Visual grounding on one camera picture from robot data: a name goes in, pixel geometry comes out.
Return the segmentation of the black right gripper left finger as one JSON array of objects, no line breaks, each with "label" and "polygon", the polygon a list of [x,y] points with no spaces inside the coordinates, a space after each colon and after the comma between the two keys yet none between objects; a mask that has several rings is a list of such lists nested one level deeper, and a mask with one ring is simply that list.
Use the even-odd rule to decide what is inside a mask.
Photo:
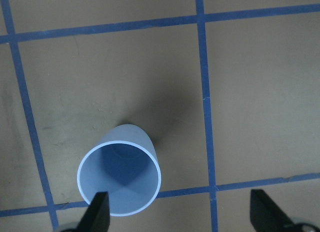
[{"label": "black right gripper left finger", "polygon": [[108,192],[97,192],[76,231],[108,231],[110,226],[110,205]]}]

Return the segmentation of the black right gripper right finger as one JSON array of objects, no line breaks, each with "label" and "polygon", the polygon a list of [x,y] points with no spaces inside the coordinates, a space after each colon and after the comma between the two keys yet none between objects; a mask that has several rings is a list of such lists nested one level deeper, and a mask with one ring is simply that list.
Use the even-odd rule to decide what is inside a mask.
[{"label": "black right gripper right finger", "polygon": [[286,231],[292,220],[263,189],[250,191],[250,222],[255,231]]}]

